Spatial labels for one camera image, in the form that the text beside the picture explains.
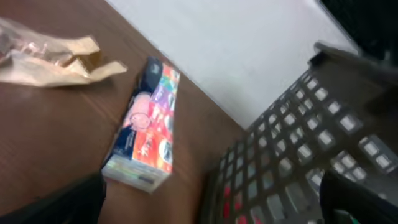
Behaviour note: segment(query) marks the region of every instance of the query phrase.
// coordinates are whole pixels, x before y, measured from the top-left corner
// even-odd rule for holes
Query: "colorful box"
[[[174,107],[180,74],[149,58],[103,168],[112,179],[152,192],[172,173]]]

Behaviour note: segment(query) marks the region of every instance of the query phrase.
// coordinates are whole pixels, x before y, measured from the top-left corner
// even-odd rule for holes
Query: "crumpled paper bag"
[[[125,71],[120,62],[103,65],[100,48],[91,37],[58,39],[0,18],[0,82],[82,85]]]

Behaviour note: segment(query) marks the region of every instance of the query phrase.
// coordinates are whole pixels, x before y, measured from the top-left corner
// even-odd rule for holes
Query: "tissue box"
[[[179,80],[174,69],[148,59],[103,175],[151,192],[171,174]]]

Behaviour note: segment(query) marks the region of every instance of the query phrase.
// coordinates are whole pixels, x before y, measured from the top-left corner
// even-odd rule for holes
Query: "wooden table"
[[[134,79],[149,55],[167,59],[104,0],[0,1],[0,16],[59,37],[93,35],[127,73],[87,86],[0,84],[0,215],[100,168]],[[243,130],[182,76],[174,172],[153,195],[108,180],[100,223],[192,223],[203,174]]]

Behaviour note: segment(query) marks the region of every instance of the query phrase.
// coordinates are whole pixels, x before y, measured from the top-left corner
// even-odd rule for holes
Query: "white surface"
[[[351,48],[313,0],[107,0],[247,128],[324,40]]]

